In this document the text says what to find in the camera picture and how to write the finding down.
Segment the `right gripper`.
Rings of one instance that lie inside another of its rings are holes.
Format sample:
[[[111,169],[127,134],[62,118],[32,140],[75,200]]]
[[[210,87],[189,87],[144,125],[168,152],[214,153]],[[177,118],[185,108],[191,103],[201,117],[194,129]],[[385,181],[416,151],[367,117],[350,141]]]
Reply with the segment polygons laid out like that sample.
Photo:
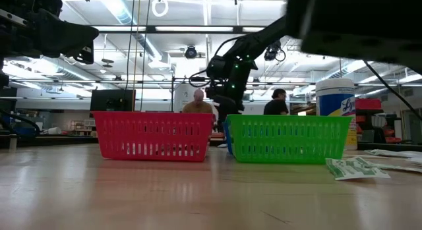
[[[226,120],[228,115],[242,114],[245,107],[243,105],[243,94],[245,86],[238,85],[229,80],[210,81],[209,87],[205,88],[206,97],[210,98],[214,107],[218,111],[218,123]]]

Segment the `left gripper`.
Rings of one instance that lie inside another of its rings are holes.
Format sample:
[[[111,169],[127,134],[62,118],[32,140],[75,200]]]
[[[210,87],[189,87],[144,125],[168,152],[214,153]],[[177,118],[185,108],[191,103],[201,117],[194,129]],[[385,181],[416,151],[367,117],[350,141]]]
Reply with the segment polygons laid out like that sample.
[[[0,9],[0,57],[58,58],[94,62],[94,39],[99,31],[91,26],[60,20],[40,9],[24,18]]]

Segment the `person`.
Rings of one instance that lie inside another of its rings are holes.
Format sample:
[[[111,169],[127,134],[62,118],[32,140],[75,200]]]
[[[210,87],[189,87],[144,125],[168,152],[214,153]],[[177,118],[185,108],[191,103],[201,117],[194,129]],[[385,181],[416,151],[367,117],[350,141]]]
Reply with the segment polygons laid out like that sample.
[[[264,107],[264,115],[287,115],[286,91],[278,88],[273,91],[272,100]]]
[[[194,100],[186,104],[183,113],[213,113],[212,106],[204,101],[204,92],[201,89],[195,90]]]

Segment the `blue plastic basket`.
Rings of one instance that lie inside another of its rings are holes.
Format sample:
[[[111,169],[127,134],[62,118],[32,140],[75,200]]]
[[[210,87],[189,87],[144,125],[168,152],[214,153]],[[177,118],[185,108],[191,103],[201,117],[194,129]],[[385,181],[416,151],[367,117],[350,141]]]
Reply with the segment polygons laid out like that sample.
[[[229,126],[228,126],[228,122],[225,121],[224,122],[224,134],[226,136],[226,144],[227,144],[227,149],[230,155],[233,154],[233,149],[231,146],[231,136],[230,136],[230,132],[229,132]]]

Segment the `white cabinet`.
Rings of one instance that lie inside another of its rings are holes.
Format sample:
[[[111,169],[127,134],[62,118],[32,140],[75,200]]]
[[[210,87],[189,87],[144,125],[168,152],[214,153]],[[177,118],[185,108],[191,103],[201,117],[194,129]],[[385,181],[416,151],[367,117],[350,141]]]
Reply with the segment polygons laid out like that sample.
[[[186,83],[182,83],[175,88],[173,102],[174,112],[181,112],[185,105],[194,100],[195,90],[195,87]]]

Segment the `green plastic basket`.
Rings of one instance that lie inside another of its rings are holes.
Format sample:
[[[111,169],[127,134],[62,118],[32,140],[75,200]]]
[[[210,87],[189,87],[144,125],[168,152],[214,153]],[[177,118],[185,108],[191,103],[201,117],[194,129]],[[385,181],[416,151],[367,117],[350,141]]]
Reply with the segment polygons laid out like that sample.
[[[351,118],[228,115],[226,121],[239,162],[324,164],[342,158]]]

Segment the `red plastic basket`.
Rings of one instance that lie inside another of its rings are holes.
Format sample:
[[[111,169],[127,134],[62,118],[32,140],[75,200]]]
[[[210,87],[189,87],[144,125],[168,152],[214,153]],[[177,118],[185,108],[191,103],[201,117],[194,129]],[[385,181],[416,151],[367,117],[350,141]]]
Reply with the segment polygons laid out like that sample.
[[[211,113],[94,111],[103,158],[202,162],[209,147]]]

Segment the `black monitor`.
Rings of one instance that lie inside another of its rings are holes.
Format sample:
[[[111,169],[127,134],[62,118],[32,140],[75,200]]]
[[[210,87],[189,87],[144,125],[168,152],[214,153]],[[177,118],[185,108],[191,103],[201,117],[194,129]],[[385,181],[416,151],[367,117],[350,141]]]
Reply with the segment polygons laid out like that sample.
[[[135,98],[135,90],[94,90],[90,111],[132,111]]]

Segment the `disinfecting wipes canister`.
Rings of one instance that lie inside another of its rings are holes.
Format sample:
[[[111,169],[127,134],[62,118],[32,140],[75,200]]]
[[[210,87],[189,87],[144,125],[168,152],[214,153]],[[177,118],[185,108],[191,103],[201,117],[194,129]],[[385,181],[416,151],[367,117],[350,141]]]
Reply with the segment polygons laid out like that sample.
[[[329,78],[316,83],[316,114],[350,117],[345,149],[357,149],[355,84],[349,78]]]

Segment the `black background bench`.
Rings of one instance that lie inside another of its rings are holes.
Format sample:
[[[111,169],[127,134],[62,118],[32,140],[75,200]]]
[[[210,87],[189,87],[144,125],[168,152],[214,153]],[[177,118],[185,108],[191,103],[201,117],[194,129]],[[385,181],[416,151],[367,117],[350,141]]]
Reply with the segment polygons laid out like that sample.
[[[98,139],[91,136],[38,136],[36,138],[23,137],[17,139],[17,146],[58,146],[70,144],[97,144]]]

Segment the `black side table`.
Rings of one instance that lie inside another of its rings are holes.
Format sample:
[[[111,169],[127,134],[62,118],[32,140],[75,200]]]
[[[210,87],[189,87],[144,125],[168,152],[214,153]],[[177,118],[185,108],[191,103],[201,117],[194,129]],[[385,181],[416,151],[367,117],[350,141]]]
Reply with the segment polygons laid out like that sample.
[[[413,144],[379,144],[379,143],[367,143],[367,142],[358,142],[358,150],[388,150],[393,152],[404,152],[404,151],[414,151],[422,152],[422,146],[413,145]]]

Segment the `black and red machine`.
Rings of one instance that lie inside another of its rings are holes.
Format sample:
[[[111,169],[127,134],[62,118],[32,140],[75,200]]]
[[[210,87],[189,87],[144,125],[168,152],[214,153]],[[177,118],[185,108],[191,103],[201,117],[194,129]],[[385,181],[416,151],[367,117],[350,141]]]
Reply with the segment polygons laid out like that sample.
[[[386,123],[383,126],[387,143],[397,144],[403,141],[402,118],[396,114],[386,114]]]

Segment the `white packets on right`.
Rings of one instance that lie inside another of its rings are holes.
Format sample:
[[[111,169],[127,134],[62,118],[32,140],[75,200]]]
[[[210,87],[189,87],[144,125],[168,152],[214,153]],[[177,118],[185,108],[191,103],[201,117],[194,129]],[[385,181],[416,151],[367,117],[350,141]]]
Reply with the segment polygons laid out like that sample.
[[[413,167],[400,167],[395,165],[389,165],[389,164],[378,164],[378,163],[371,163],[368,162],[364,164],[365,167],[376,167],[379,169],[390,169],[390,170],[398,170],[398,171],[410,171],[410,172],[416,172],[422,174],[422,169],[413,168]]]

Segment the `black distant rig frame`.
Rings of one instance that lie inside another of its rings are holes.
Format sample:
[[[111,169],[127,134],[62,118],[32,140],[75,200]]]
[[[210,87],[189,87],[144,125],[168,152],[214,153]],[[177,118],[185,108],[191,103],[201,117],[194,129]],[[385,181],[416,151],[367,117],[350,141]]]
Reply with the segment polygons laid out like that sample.
[[[173,77],[172,81],[171,81],[171,88],[169,90],[170,94],[171,94],[170,110],[172,112],[174,112],[174,109],[173,109],[174,90],[178,85],[180,85],[182,83],[190,84],[191,86],[195,87],[196,89],[201,89],[204,92],[204,101],[212,104],[211,100],[209,98],[206,98],[206,93],[205,93],[205,88],[209,87],[209,84],[210,84],[210,80],[208,78],[198,77],[198,78],[189,79],[187,77],[185,77],[185,78],[175,78],[175,77]]]

